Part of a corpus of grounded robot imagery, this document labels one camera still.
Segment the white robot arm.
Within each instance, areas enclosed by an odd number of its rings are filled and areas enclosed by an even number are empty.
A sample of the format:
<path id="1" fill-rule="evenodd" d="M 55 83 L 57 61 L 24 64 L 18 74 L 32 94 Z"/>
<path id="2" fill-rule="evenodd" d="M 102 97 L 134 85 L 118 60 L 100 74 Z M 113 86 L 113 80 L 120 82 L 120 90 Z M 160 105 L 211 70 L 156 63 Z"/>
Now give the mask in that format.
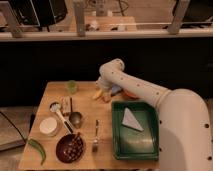
<path id="1" fill-rule="evenodd" d="M 114 59 L 103 64 L 97 85 L 108 91 L 113 84 L 154 107 L 159 124 L 159 171 L 213 171 L 209 111 L 194 91 L 170 90 L 124 72 L 125 64 Z"/>

